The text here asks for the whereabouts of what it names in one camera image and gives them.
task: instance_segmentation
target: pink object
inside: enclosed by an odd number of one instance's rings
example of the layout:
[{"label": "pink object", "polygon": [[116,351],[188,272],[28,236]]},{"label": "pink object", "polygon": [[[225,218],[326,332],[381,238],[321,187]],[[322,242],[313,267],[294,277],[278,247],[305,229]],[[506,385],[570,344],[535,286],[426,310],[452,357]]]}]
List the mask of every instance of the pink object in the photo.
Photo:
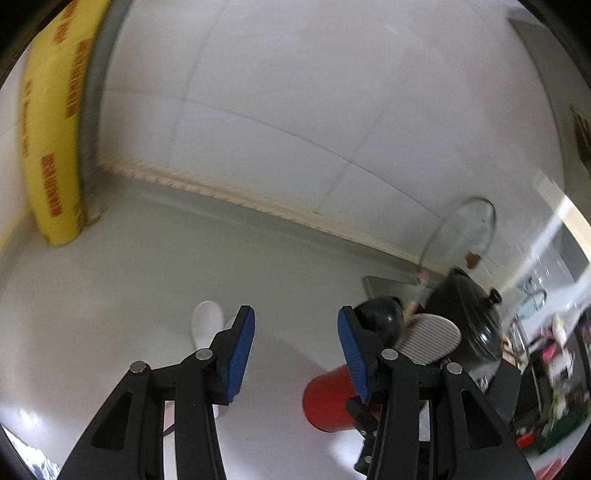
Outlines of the pink object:
[{"label": "pink object", "polygon": [[168,402],[164,407],[164,431],[174,425],[174,402]]},{"label": "pink object", "polygon": [[552,480],[560,469],[566,463],[566,458],[559,458],[554,461],[554,463],[549,464],[547,467],[542,468],[542,470],[538,470],[535,473],[536,480]]},{"label": "pink object", "polygon": [[550,361],[554,358],[554,355],[556,354],[557,349],[558,349],[558,344],[554,343],[554,342],[551,343],[546,348],[544,348],[544,351],[542,352],[542,361],[545,364],[549,364]]}]

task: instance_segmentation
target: grout line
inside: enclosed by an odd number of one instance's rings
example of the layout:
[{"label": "grout line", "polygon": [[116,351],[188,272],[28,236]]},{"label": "grout line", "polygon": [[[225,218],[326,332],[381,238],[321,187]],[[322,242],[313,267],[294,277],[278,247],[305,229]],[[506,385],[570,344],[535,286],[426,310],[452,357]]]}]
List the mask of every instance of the grout line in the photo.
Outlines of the grout line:
[{"label": "grout line", "polygon": [[0,132],[0,137],[3,136],[5,133],[7,133],[10,129],[13,129],[14,127],[17,127],[18,129],[18,119],[16,122],[14,122],[13,124],[11,124],[6,130],[3,130]]},{"label": "grout line", "polygon": [[355,157],[357,156],[357,153],[359,152],[359,150],[361,150],[361,148],[363,146],[365,146],[365,144],[367,143],[367,141],[369,139],[369,136],[372,134],[372,132],[374,131],[374,129],[379,124],[381,124],[382,121],[384,120],[384,117],[386,116],[386,113],[388,112],[388,110],[390,109],[390,106],[392,104],[392,96],[393,95],[390,95],[390,98],[386,102],[385,107],[382,108],[382,111],[380,111],[380,113],[378,114],[378,116],[376,117],[376,119],[374,120],[374,122],[371,124],[371,127],[369,127],[369,130],[363,136],[363,138],[361,139],[361,142],[359,142],[359,145],[357,145],[357,147],[355,147],[355,150],[353,150],[353,156],[352,156],[352,161],[353,162],[355,162]]},{"label": "grout line", "polygon": [[214,110],[218,110],[218,111],[221,111],[221,112],[231,113],[232,115],[236,115],[236,116],[239,116],[241,118],[245,118],[247,120],[252,120],[253,122],[256,122],[256,123],[261,124],[261,125],[265,125],[265,127],[274,128],[275,130],[279,130],[279,132],[282,132],[282,133],[285,133],[287,135],[290,135],[291,137],[296,137],[296,138],[298,138],[300,140],[303,140],[306,143],[309,143],[311,145],[314,145],[317,148],[320,148],[320,149],[322,149],[322,150],[324,150],[324,151],[326,151],[328,153],[331,153],[331,154],[333,154],[333,155],[335,155],[335,156],[337,156],[337,157],[345,160],[348,163],[351,163],[351,159],[350,158],[344,157],[343,155],[339,155],[337,152],[334,152],[334,151],[330,150],[329,148],[326,148],[326,147],[324,147],[324,146],[322,146],[322,145],[320,145],[320,144],[318,144],[316,142],[313,142],[312,140],[308,140],[306,137],[304,137],[304,136],[302,136],[300,134],[295,134],[293,132],[290,132],[289,130],[284,130],[281,127],[278,127],[276,125],[270,124],[269,122],[265,122],[264,120],[259,120],[258,118],[254,118],[254,117],[249,116],[249,115],[244,115],[243,113],[235,112],[233,110],[229,110],[229,109],[224,108],[224,107],[211,105],[209,103],[205,103],[205,102],[202,102],[200,100],[192,100],[190,98],[187,98],[187,99],[185,99],[185,101],[186,102],[197,103],[199,105],[203,105],[203,106],[206,106],[208,108],[213,108]]},{"label": "grout line", "polygon": [[[140,95],[152,95],[152,96],[157,96],[157,97],[160,97],[160,98],[168,98],[168,99],[171,99],[171,100],[178,100],[178,98],[175,98],[175,97],[171,97],[171,96],[167,96],[167,95],[161,95],[161,94],[156,94],[156,93],[151,93],[151,92],[142,92],[142,91],[140,91],[140,90],[126,89],[126,88],[110,88],[109,90],[111,90],[111,91],[114,91],[114,92],[139,93]],[[419,202],[417,199],[415,199],[415,198],[411,197],[411,196],[410,196],[408,193],[406,193],[405,191],[401,190],[401,189],[400,189],[399,187],[397,187],[396,185],[392,185],[392,184],[391,184],[390,182],[388,182],[387,180],[384,180],[382,177],[380,177],[380,176],[376,175],[376,174],[375,174],[374,172],[372,172],[371,170],[368,170],[367,168],[365,168],[365,167],[363,167],[363,166],[359,165],[358,163],[356,163],[356,162],[355,162],[355,160],[352,160],[352,159],[350,159],[350,158],[347,158],[347,157],[344,157],[344,156],[342,156],[342,155],[339,155],[338,153],[336,153],[336,152],[334,152],[334,151],[332,151],[332,150],[330,150],[330,149],[328,149],[328,148],[326,148],[326,147],[323,147],[322,145],[320,145],[320,144],[318,144],[318,143],[315,143],[315,142],[313,142],[313,141],[311,141],[311,140],[308,140],[306,137],[302,137],[301,135],[298,135],[298,134],[292,133],[292,132],[290,132],[290,131],[288,131],[288,130],[284,130],[284,129],[282,129],[282,128],[280,128],[280,127],[276,126],[276,125],[270,124],[270,123],[268,123],[268,122],[265,122],[265,121],[263,121],[263,120],[259,120],[258,118],[254,118],[254,117],[251,117],[251,116],[248,116],[248,115],[243,115],[242,113],[239,113],[239,112],[234,112],[234,111],[232,111],[232,110],[229,110],[229,109],[226,109],[226,108],[223,108],[223,107],[218,107],[218,106],[215,106],[215,105],[211,105],[211,104],[209,104],[209,103],[201,102],[201,101],[199,101],[199,100],[192,100],[192,99],[189,99],[189,98],[187,98],[187,99],[185,99],[185,100],[181,100],[181,106],[180,106],[179,108],[182,108],[182,103],[183,103],[183,102],[191,102],[191,103],[196,103],[196,104],[198,104],[198,105],[203,105],[203,106],[206,106],[206,107],[208,107],[208,108],[212,108],[212,109],[214,109],[214,110],[218,110],[218,111],[221,111],[221,112],[229,113],[229,114],[231,114],[231,115],[236,115],[236,116],[239,116],[239,117],[241,117],[241,118],[245,118],[245,119],[247,119],[247,120],[252,120],[252,121],[254,121],[254,122],[258,123],[258,124],[265,125],[266,127],[274,128],[275,130],[279,130],[279,131],[280,131],[280,132],[282,132],[282,133],[285,133],[285,134],[287,134],[287,135],[290,135],[290,136],[292,136],[292,137],[296,137],[296,138],[298,138],[298,139],[300,139],[300,140],[303,140],[303,141],[305,141],[305,142],[307,142],[307,143],[309,143],[309,144],[311,144],[311,145],[314,145],[314,146],[315,146],[315,147],[317,147],[317,148],[320,148],[320,149],[322,149],[322,150],[325,150],[326,152],[328,152],[328,153],[331,153],[331,154],[333,154],[333,155],[335,155],[335,156],[337,156],[337,157],[341,158],[342,160],[345,160],[345,161],[347,162],[347,165],[345,165],[345,166],[344,166],[344,168],[343,168],[343,170],[341,171],[341,173],[340,173],[340,174],[337,176],[337,178],[335,179],[335,182],[333,182],[333,184],[330,186],[330,189],[329,189],[329,190],[328,190],[328,192],[326,193],[327,195],[328,195],[330,192],[332,192],[332,190],[333,190],[333,189],[334,189],[334,187],[336,186],[336,182],[337,182],[338,180],[340,180],[340,178],[341,178],[342,174],[344,174],[345,170],[346,170],[346,169],[348,170],[348,169],[349,169],[349,167],[350,167],[351,165],[355,165],[356,167],[358,167],[358,168],[361,168],[361,170],[365,170],[367,173],[369,173],[369,174],[373,175],[373,176],[374,176],[374,177],[376,177],[377,179],[380,179],[380,180],[382,180],[384,183],[387,183],[387,184],[388,184],[388,185],[390,185],[392,188],[394,188],[394,189],[398,190],[398,191],[399,191],[400,193],[402,193],[404,196],[407,196],[407,197],[408,197],[408,198],[410,198],[410,199],[411,199],[413,202],[416,202],[416,203],[418,203],[418,204],[419,204],[421,207],[425,208],[425,209],[426,209],[426,210],[428,210],[430,213],[432,213],[433,215],[435,215],[437,218],[441,219],[441,217],[440,217],[438,214],[436,214],[435,212],[433,212],[433,211],[432,211],[430,208],[428,208],[427,206],[423,205],[423,204],[422,204],[421,202]],[[383,113],[381,114],[381,116],[379,116],[379,117],[378,117],[378,119],[376,119],[376,121],[374,122],[374,125],[375,125],[375,124],[377,124],[377,122],[378,122],[378,121],[381,121],[381,119],[382,119],[382,118],[383,118],[383,116],[385,115],[385,111],[386,111],[387,109],[388,109],[388,107],[386,107],[386,108],[384,109],[384,111],[383,111]],[[169,165],[168,161],[166,162],[166,164],[165,164],[165,165],[166,165],[166,167],[167,167],[167,168],[170,168],[170,165]],[[320,208],[322,207],[322,204],[323,204],[323,203],[324,203],[324,199],[323,199],[323,201],[320,203],[320,205],[318,205],[318,207],[317,207],[315,210],[313,210],[313,211],[314,211],[314,212],[317,212],[317,211],[318,211],[318,209],[320,209]]]},{"label": "grout line", "polygon": [[335,187],[340,182],[340,180],[343,178],[343,176],[345,175],[345,173],[350,169],[351,165],[352,165],[351,162],[347,162],[347,164],[342,168],[342,170],[339,172],[339,174],[334,179],[333,183],[330,185],[330,187],[327,190],[327,192],[324,194],[324,198],[322,198],[322,200],[320,201],[320,204],[318,205],[318,207],[316,207],[314,210],[312,210],[313,213],[320,213],[320,209],[322,208],[322,206],[324,205],[324,203],[328,199],[329,195],[335,189]]},{"label": "grout line", "polygon": [[199,49],[197,51],[197,54],[195,55],[195,61],[194,61],[193,65],[191,66],[191,70],[189,70],[189,76],[187,77],[187,80],[185,81],[185,84],[183,86],[183,91],[181,93],[180,103],[178,105],[177,116],[174,119],[173,130],[172,130],[172,133],[170,136],[170,142],[168,143],[167,152],[164,157],[164,165],[167,168],[170,168],[170,157],[171,157],[172,151],[173,151],[173,144],[174,144],[174,140],[177,136],[178,125],[181,121],[181,117],[182,117],[182,113],[183,113],[183,109],[184,109],[184,101],[187,99],[187,94],[189,93],[189,88],[191,87],[191,82],[193,81],[193,77],[195,77],[195,73],[197,73],[197,68],[199,67],[199,62],[201,62],[201,58],[203,57],[203,53],[205,52],[205,49],[207,48],[207,45],[209,44],[209,40],[213,35],[213,31],[217,27],[217,24],[219,23],[220,18],[222,17],[223,13],[226,11],[226,8],[228,7],[229,3],[230,3],[230,0],[225,0],[224,4],[219,9],[219,12],[217,12],[216,18],[215,18],[211,28],[207,32],[205,40],[202,42],[201,46],[199,47]]},{"label": "grout line", "polygon": [[27,202],[27,204],[22,208],[17,218],[13,219],[12,223],[9,223],[6,231],[2,235],[0,235],[0,255],[2,255],[4,248],[6,247],[10,239],[14,236],[14,234],[17,232],[18,228],[21,226],[21,222],[27,217],[29,213],[31,213],[31,207]]}]

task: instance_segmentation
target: white tiled wall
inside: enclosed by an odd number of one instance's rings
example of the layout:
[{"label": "white tiled wall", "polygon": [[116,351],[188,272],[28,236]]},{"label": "white tiled wall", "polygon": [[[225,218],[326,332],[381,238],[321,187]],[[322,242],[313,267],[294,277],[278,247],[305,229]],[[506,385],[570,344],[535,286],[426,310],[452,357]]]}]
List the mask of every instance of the white tiled wall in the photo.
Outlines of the white tiled wall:
[{"label": "white tiled wall", "polygon": [[450,206],[498,208],[511,263],[563,186],[517,0],[135,0],[101,153],[321,218],[417,256]]},{"label": "white tiled wall", "polygon": [[27,205],[18,157],[18,92],[24,56],[0,89],[0,249]]}]

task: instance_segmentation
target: pot lid knob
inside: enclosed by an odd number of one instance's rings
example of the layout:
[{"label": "pot lid knob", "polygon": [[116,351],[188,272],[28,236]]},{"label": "pot lid knob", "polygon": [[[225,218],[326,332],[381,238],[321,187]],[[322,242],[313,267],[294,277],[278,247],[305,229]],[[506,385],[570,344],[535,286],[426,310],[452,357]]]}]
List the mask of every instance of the pot lid knob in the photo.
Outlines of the pot lid knob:
[{"label": "pot lid knob", "polygon": [[499,304],[503,301],[503,297],[496,288],[491,289],[491,294],[488,296],[487,303],[492,307],[493,305]]}]

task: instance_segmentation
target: yellow foam roll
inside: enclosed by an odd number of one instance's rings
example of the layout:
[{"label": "yellow foam roll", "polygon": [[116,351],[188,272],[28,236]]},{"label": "yellow foam roll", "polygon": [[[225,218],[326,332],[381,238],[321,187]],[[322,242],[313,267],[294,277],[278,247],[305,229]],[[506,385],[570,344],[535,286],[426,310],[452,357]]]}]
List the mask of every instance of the yellow foam roll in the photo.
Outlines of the yellow foam roll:
[{"label": "yellow foam roll", "polygon": [[80,99],[92,44],[110,0],[72,0],[36,36],[22,78],[20,155],[31,209],[50,245],[85,223],[78,176]]}]

